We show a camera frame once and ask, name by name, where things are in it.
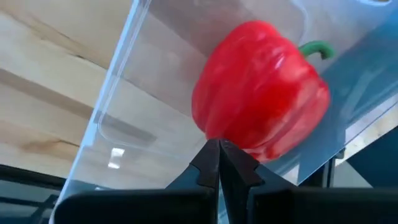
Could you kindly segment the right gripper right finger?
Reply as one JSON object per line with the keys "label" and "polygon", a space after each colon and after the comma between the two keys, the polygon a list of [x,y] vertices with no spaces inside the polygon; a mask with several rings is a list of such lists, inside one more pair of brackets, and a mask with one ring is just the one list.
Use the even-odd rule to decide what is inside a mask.
{"label": "right gripper right finger", "polygon": [[228,140],[220,178],[230,223],[397,223],[397,190],[296,186]]}

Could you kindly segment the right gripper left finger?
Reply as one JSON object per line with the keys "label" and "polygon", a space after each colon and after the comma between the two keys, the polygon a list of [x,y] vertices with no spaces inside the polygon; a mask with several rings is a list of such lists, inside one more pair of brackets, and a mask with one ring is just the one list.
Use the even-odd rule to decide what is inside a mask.
{"label": "right gripper left finger", "polygon": [[220,142],[209,140],[188,167],[164,189],[92,190],[63,200],[54,222],[216,223]]}

